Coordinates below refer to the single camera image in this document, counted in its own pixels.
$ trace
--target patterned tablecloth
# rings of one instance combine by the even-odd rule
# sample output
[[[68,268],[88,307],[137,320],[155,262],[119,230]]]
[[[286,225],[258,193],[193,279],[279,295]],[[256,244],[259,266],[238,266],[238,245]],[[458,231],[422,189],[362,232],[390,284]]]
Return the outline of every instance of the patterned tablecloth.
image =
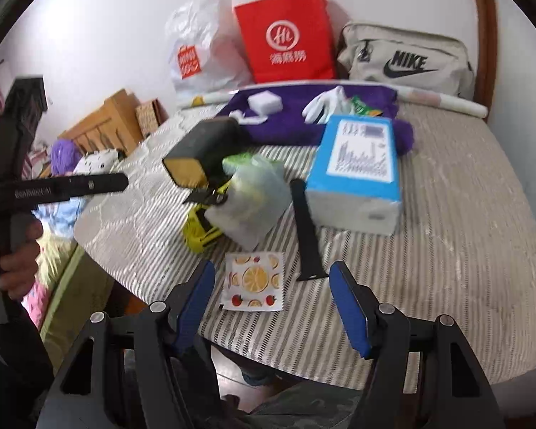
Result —
[[[219,107],[181,111],[118,165],[129,176],[122,194],[87,206],[75,238],[133,294],[164,299],[199,261],[181,235],[188,190],[173,184],[161,159],[183,134]],[[520,182],[480,119],[402,104],[415,149],[399,161],[403,214],[392,237],[319,229],[324,268],[345,260],[359,283],[408,316],[452,315],[491,383],[536,368],[536,222]],[[316,148],[267,146],[286,178],[306,178]],[[219,241],[205,256],[217,284],[200,333],[238,354],[308,379],[361,388],[370,363],[349,344],[328,280],[296,282],[298,244],[290,207],[258,250],[285,253],[284,310],[219,309],[223,256],[238,247]],[[412,354],[406,389],[416,384]]]

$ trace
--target white sponge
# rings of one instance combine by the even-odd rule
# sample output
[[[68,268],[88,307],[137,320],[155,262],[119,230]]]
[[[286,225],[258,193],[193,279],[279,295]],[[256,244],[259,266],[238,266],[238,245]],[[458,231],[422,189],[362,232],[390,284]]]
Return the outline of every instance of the white sponge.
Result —
[[[282,99],[272,92],[264,90],[259,94],[248,97],[248,106],[259,116],[268,116],[269,114],[279,113],[282,111]]]

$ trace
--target finger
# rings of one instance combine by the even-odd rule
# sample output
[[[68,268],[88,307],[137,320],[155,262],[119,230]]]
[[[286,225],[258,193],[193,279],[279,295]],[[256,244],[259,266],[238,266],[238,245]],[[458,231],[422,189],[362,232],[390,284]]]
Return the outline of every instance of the finger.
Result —
[[[26,227],[26,239],[28,241],[34,241],[39,239],[44,234],[44,228],[41,226],[40,220],[36,219],[34,222]]]
[[[32,279],[29,282],[25,282],[25,283],[22,283],[22,284],[18,285],[16,288],[11,289],[11,290],[8,291],[8,296],[12,300],[21,300],[21,299],[23,299],[26,295],[28,295],[28,292],[30,290],[32,290],[32,287],[34,286],[34,282],[35,282],[35,280]]]
[[[0,289],[10,291],[22,283],[33,281],[37,271],[38,264],[33,261],[33,265],[28,266],[26,269],[6,272],[0,276]]]
[[[11,253],[10,255],[5,255],[0,258],[0,268],[4,271],[17,271],[19,269],[28,268],[30,263],[35,264],[35,260],[39,254],[40,246],[37,242],[25,243],[16,251],[16,253]]]

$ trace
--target translucent plastic bag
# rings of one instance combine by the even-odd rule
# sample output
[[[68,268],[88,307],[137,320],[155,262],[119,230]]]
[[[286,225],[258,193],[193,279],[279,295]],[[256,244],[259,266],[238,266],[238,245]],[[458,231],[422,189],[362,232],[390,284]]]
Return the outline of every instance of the translucent plastic bag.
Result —
[[[253,250],[292,202],[281,168],[255,155],[238,166],[227,190],[227,201],[212,206],[204,217],[246,250]]]
[[[191,1],[171,14],[165,25],[167,56],[181,98],[252,82],[234,33],[232,0]]]

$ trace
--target black and yellow box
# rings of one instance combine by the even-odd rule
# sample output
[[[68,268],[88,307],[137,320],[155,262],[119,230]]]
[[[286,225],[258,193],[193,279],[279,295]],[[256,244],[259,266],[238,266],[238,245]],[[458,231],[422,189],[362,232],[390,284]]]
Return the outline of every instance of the black and yellow box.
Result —
[[[222,159],[239,153],[240,142],[236,119],[205,119],[177,142],[163,164],[179,187],[208,187],[224,176]]]

